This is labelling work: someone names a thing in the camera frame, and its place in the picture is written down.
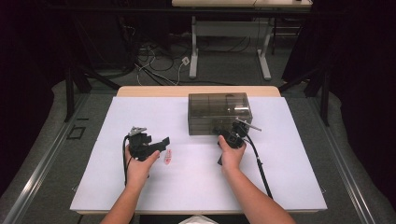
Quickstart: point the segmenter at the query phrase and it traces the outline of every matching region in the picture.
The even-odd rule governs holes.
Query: white table
[[[124,188],[121,145],[133,126],[146,127],[152,143],[170,137],[173,158],[162,157],[150,170],[137,214],[240,214],[241,208],[217,164],[217,137],[189,136],[188,92],[245,90],[252,124],[249,135],[261,156],[269,187],[288,211],[327,209],[304,146],[284,98],[274,87],[129,87],[121,88],[107,112],[84,176],[70,209],[81,214],[106,213]],[[264,184],[251,147],[242,171],[259,189]]]
[[[304,9],[311,8],[309,0],[173,0],[174,7],[246,7],[246,8],[271,8],[271,9]],[[267,21],[198,21],[193,16],[191,21],[192,50],[190,78],[196,78],[198,66],[198,48],[196,46],[197,36],[256,36],[257,29],[263,30],[262,48],[257,50],[262,75],[265,80],[271,80],[265,52],[271,37],[271,19]]]

